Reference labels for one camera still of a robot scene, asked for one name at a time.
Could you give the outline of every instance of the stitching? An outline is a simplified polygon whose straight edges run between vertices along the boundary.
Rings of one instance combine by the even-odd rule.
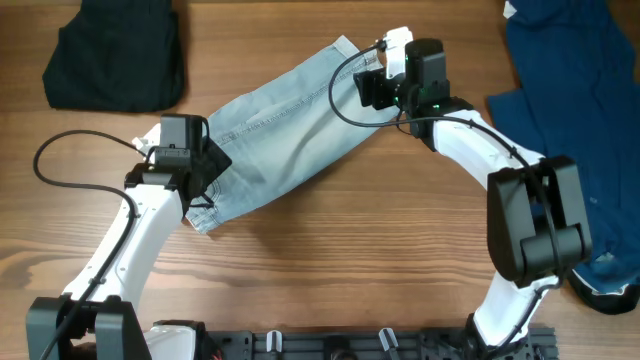
[[[349,71],[345,72],[344,74],[338,76],[338,78],[336,79],[336,84],[339,84],[342,80],[344,80],[347,76],[353,74],[354,72],[356,72],[357,70],[360,70],[363,67],[369,66],[373,63],[376,62],[375,58],[365,58],[364,63],[358,64],[356,66],[354,66],[353,68],[351,68]],[[231,133],[228,135],[224,135],[222,136],[220,139],[216,140],[216,144],[218,144],[218,146],[222,146],[224,144],[227,144],[233,140],[238,139],[241,136],[244,136],[254,130],[260,129],[265,125],[268,125],[278,119],[283,118],[284,116],[286,116],[287,114],[289,114],[292,111],[295,111],[297,109],[299,109],[300,107],[302,107],[304,104],[308,103],[309,101],[315,99],[316,97],[318,97],[319,95],[325,93],[327,91],[329,87],[329,84],[323,85],[319,90],[317,90],[316,92],[312,93],[311,95],[309,95],[307,98],[305,98],[304,100],[302,100],[301,102],[297,103],[296,105],[293,105],[292,107],[282,111],[279,114],[276,114],[266,120],[260,121],[256,124],[253,124],[251,126],[249,126],[246,129],[242,129],[239,132],[235,132],[235,133]]]

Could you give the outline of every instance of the light blue fabric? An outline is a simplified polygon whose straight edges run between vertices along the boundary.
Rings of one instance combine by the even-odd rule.
[[[340,120],[329,107],[327,85],[335,69],[358,49],[344,36],[295,69],[242,95],[209,117],[212,138],[233,164],[207,189],[211,209],[187,218],[200,233],[275,200],[330,165],[375,129]],[[380,68],[375,53],[353,61],[338,77],[341,111],[362,122],[384,122],[395,107],[363,108],[353,74]],[[202,198],[192,202],[202,204]]]

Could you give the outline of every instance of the robotic arm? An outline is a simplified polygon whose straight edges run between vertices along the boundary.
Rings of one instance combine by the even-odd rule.
[[[458,163],[487,190],[487,241],[497,273],[484,302],[450,344],[459,348],[462,355],[445,357],[470,360],[516,354],[529,341],[528,324],[541,298],[558,283],[564,271],[590,256],[591,237],[576,165],[566,157],[545,159],[495,130],[491,132],[497,136],[481,131],[480,127],[490,127],[480,114],[464,100],[449,95],[445,55],[439,40],[414,41],[407,28],[400,28],[387,33],[383,42],[387,66],[354,75],[362,105],[376,109],[398,106],[408,119],[418,119],[411,123],[411,134],[432,151]],[[428,117],[471,120],[474,126],[429,121]],[[191,200],[203,194],[207,184],[231,163],[214,143],[203,141],[202,120],[188,115],[162,117],[154,164],[147,161],[136,165],[125,180],[126,194],[137,206],[132,231],[99,279],[100,285],[83,301],[89,283],[125,227],[130,212],[123,201],[96,253],[63,294],[59,298],[36,299],[27,315],[31,359],[39,358],[70,309],[82,303],[82,310],[69,321],[71,325],[64,336],[56,339],[49,359],[76,356],[79,350],[69,340],[82,338],[88,330],[96,335],[92,354],[98,359],[190,360],[213,356],[223,360],[221,348],[215,345],[216,335],[207,336],[201,323],[158,322],[143,334],[135,317],[142,288],[164,242],[180,224]],[[524,163],[514,158],[514,152]],[[548,198],[552,222],[545,220],[540,209],[536,182],[543,186]],[[557,238],[557,248],[552,233]],[[399,352],[402,341],[398,343],[391,329],[383,329],[378,337],[387,358],[403,358]],[[304,346],[286,345],[296,339],[292,335],[283,338],[280,332],[273,331],[267,336],[255,335],[251,341],[247,337],[240,345],[243,348],[228,348],[223,353],[229,360],[251,360],[268,354],[277,359],[284,351],[290,352],[291,360],[298,360],[295,351],[301,351],[299,360],[317,356],[340,360],[334,356],[335,351],[327,351],[327,344],[333,344],[333,349],[342,349],[340,356],[357,359],[355,350],[346,351],[355,346],[353,339],[345,342],[333,335],[322,337],[324,350],[321,346],[320,355],[313,352],[318,349],[307,340]],[[439,345],[430,346],[423,344],[418,355],[433,355],[433,346]],[[231,356],[235,351],[242,354],[238,359]]]

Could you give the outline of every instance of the wood grain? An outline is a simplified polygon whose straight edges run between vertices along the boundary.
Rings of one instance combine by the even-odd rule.
[[[0,359],[27,357],[28,307],[36,296],[57,296],[73,279],[119,203],[108,194],[40,183],[31,169],[35,150],[64,130],[131,139],[159,120],[48,107],[41,75],[57,29],[78,11],[61,2],[0,2],[9,5],[0,7]],[[496,0],[176,7],[189,70],[176,112],[208,115],[341,34],[363,47],[400,25],[443,39],[454,93],[486,119],[485,97],[516,86]],[[612,3],[636,48],[637,10],[635,1]],[[106,140],[77,136],[54,144],[42,168],[52,178],[120,186],[138,160]],[[210,329],[254,331],[460,326],[494,272],[485,201],[482,188],[448,159],[399,132],[378,131],[291,193],[209,236],[181,227],[149,278],[141,324],[201,319]],[[636,358],[639,320],[637,311],[596,314],[569,289],[552,294],[535,318],[558,329],[563,359]]]

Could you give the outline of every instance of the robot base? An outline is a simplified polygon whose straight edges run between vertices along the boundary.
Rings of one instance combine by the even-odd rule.
[[[348,341],[349,351],[358,360],[465,360],[461,351],[451,345],[460,338],[462,328],[435,328],[419,332],[395,333],[397,355],[383,350],[377,333],[309,333],[283,334],[282,352],[267,351],[267,334],[241,332],[209,332],[222,348],[225,360],[336,360],[328,356],[327,343]],[[555,330],[533,328],[524,345],[497,360],[557,360]]]

